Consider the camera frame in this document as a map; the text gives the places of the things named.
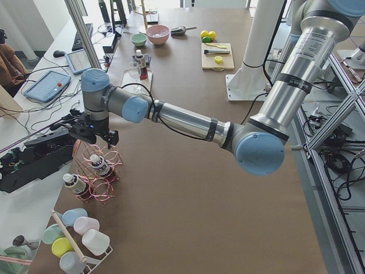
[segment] white bottle cap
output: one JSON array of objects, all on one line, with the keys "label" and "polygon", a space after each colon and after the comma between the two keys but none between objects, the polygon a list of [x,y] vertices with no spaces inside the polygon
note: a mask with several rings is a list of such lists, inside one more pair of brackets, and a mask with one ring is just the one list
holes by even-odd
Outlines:
[{"label": "white bottle cap", "polygon": [[72,176],[71,174],[69,173],[66,173],[65,175],[63,175],[63,180],[68,183],[70,181],[72,181],[74,179],[74,176]]},{"label": "white bottle cap", "polygon": [[97,156],[97,154],[93,154],[90,156],[90,161],[92,161],[93,163],[97,163],[98,161],[100,161],[100,157]]}]

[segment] person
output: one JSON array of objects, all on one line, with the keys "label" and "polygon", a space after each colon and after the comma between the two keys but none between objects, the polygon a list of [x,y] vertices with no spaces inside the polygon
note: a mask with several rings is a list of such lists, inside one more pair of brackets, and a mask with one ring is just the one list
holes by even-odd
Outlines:
[{"label": "person", "polygon": [[28,71],[13,48],[5,44],[6,38],[5,31],[0,29],[0,85],[14,97],[26,80]]}]

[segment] bottle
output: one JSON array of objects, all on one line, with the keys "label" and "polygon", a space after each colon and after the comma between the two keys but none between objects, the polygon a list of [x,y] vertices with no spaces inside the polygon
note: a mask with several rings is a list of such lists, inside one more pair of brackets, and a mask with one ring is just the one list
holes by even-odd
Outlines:
[{"label": "bottle", "polygon": [[82,181],[79,175],[66,173],[63,175],[64,186],[67,187],[71,192],[80,196],[82,200],[87,200],[91,197],[89,184]]},{"label": "bottle", "polygon": [[139,68],[141,69],[141,76],[139,79],[146,80],[148,78],[146,60],[144,59],[144,55],[141,50],[136,50],[136,60],[139,64]]},{"label": "bottle", "polygon": [[113,182],[116,179],[116,172],[114,168],[109,166],[109,164],[105,161],[105,159],[101,156],[97,156],[96,154],[92,154],[90,156],[90,161],[92,167],[95,169],[95,172],[101,177],[109,182]]}]

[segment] black mouse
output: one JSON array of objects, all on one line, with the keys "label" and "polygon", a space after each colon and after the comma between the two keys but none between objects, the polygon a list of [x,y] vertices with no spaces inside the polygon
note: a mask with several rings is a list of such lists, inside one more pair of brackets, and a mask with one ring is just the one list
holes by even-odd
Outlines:
[{"label": "black mouse", "polygon": [[64,56],[66,53],[64,51],[61,51],[61,50],[56,50],[54,53],[53,53],[53,57],[54,58],[58,58],[58,57],[62,57]]}]

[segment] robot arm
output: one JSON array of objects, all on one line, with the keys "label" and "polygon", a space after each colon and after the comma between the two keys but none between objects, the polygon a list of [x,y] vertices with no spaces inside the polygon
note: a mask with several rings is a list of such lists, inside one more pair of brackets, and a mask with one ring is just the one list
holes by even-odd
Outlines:
[{"label": "robot arm", "polygon": [[129,93],[111,85],[108,75],[95,68],[82,75],[85,112],[70,128],[70,134],[89,143],[95,143],[98,135],[115,145],[118,136],[108,128],[109,112],[134,123],[144,118],[164,121],[169,127],[215,142],[232,152],[247,172],[270,174],[283,162],[284,144],[289,138],[287,128],[332,49],[349,37],[359,17],[365,14],[365,2],[357,2],[353,11],[356,14],[350,13],[348,1],[308,0],[300,6],[302,33],[297,44],[259,113],[250,117],[245,126],[220,122],[160,100],[153,102],[145,95]]}]

